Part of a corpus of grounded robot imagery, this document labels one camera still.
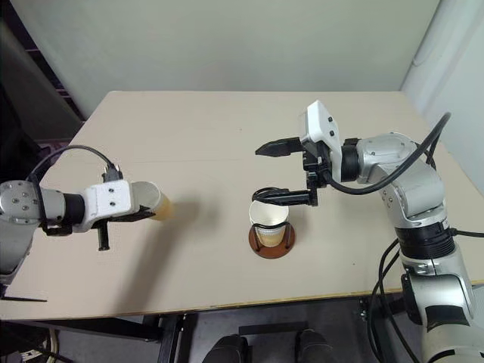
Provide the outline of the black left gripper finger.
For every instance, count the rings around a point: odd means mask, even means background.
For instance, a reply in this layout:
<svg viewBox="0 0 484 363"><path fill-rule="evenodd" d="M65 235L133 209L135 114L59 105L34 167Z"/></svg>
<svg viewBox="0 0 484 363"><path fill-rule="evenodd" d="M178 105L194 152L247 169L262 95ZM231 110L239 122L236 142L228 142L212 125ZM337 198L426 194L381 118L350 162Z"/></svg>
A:
<svg viewBox="0 0 484 363"><path fill-rule="evenodd" d="M156 213L152 209L140 205L139 211L136 213L113 217L113 222L137 222L143 219L149 219L155 215Z"/></svg>

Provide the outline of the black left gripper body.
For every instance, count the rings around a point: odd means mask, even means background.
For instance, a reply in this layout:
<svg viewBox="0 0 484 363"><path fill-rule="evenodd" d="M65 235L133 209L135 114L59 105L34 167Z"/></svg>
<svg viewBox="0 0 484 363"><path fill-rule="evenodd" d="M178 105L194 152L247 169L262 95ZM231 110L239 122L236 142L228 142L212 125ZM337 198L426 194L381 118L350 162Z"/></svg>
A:
<svg viewBox="0 0 484 363"><path fill-rule="evenodd" d="M108 224L111 219L100 219L95 223L98 232L98 250L107 251L110 249Z"/></svg>

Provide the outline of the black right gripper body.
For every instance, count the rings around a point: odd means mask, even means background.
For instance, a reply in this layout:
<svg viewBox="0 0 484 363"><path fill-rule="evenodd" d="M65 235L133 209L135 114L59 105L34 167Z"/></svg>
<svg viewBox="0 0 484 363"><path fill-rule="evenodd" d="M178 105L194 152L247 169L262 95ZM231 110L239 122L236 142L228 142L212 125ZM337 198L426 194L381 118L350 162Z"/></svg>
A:
<svg viewBox="0 0 484 363"><path fill-rule="evenodd" d="M330 148L323 141L301 140L302 164L306 172L306 187L310 206L318 206L318 189L329 184L326 174L331 175Z"/></svg>

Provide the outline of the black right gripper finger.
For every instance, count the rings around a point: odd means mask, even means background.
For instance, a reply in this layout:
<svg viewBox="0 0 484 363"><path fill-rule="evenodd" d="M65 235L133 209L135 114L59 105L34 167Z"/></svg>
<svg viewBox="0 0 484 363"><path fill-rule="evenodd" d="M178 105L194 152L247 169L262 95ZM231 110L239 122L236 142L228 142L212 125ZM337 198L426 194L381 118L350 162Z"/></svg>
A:
<svg viewBox="0 0 484 363"><path fill-rule="evenodd" d="M293 153L303 152L299 138L283 138L265 143L255 151L255 155L266 157L285 157Z"/></svg>
<svg viewBox="0 0 484 363"><path fill-rule="evenodd" d="M253 200L276 206L309 205L309 191L289 191L286 188L262 188L253 193Z"/></svg>

